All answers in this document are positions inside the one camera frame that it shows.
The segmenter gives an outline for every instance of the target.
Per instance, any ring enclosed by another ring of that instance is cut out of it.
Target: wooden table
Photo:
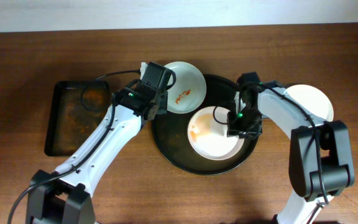
[[[316,86],[351,137],[356,182],[318,220],[358,223],[358,24],[90,30],[0,34],[0,223],[38,169],[66,158],[44,154],[53,86],[104,73],[186,61],[204,73],[236,80],[257,71],[263,81]],[[109,79],[122,88],[136,75]],[[171,165],[148,124],[116,157],[93,198],[103,223],[250,223],[271,220],[291,193],[289,140],[264,123],[253,154],[222,175]],[[23,223],[25,203],[15,223]]]

